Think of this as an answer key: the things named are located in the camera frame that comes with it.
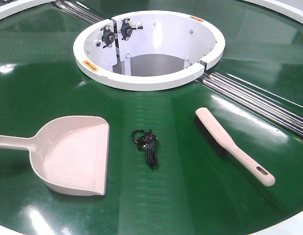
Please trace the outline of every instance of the opening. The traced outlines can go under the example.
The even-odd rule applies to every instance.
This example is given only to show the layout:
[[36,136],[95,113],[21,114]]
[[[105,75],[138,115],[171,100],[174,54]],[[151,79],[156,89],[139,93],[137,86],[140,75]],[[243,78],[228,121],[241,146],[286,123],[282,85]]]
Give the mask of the opening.
[[268,172],[266,172],[262,167],[257,166],[257,170],[260,171],[263,175],[268,175]]
[[[131,58],[132,76],[158,76],[184,69],[184,60],[170,55],[148,54]],[[121,62],[113,66],[113,72],[122,74]]]
[[130,12],[95,23],[73,46],[79,68],[105,85],[159,91],[189,83],[221,58],[222,33],[195,16]]

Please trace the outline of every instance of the orange label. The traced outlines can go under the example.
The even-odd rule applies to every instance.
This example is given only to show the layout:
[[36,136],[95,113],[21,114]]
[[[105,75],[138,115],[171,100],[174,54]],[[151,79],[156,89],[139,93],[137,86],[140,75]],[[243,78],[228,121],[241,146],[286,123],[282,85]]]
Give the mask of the orange label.
[[203,21],[204,21],[203,19],[200,19],[200,18],[198,18],[198,17],[196,17],[196,16],[191,16],[190,18],[192,18],[192,19],[194,19],[194,20],[197,20],[197,21],[199,21],[199,22],[203,22]]
[[84,60],[83,64],[86,65],[88,68],[90,68],[93,72],[98,71],[98,67],[93,63],[89,62],[88,60]]

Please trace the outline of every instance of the green conveyor belt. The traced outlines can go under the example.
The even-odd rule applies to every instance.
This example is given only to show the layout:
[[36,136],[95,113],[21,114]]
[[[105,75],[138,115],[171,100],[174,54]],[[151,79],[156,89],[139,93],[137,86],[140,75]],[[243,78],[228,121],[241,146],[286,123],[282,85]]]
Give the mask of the green conveyor belt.
[[[160,9],[209,21],[226,39],[213,71],[244,79],[303,116],[300,23],[235,0],[82,2],[106,18]],[[302,139],[195,81],[132,92],[88,78],[72,52],[88,26],[50,4],[0,21],[0,69],[10,68],[0,70],[0,135],[31,137],[66,115],[105,118],[111,127],[106,195],[55,193],[35,175],[27,152],[0,149],[0,225],[40,234],[30,217],[38,212],[55,235],[245,235],[303,209]],[[201,106],[274,174],[274,186],[264,187],[233,157],[215,154],[193,122]],[[158,136],[154,170],[130,140],[134,129]]]

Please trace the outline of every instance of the brush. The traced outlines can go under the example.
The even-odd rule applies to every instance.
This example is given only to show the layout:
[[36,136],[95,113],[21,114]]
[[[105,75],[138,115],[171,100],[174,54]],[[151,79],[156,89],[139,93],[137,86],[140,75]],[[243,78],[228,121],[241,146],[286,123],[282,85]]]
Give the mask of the brush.
[[275,183],[274,176],[235,144],[231,136],[207,108],[202,107],[197,109],[196,115],[215,141],[232,154],[261,183],[265,186],[272,186]]

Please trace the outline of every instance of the central hub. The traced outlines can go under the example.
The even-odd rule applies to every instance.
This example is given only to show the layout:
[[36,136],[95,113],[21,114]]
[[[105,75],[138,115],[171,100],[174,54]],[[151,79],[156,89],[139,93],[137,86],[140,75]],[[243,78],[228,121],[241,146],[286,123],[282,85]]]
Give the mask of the central hub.
[[[220,60],[224,47],[222,33],[203,19],[177,12],[139,11],[88,27],[76,38],[73,51],[79,68],[100,83],[155,91],[195,80]],[[176,57],[184,66],[169,74],[132,76],[131,59],[143,55]],[[121,74],[114,71],[117,64]]]

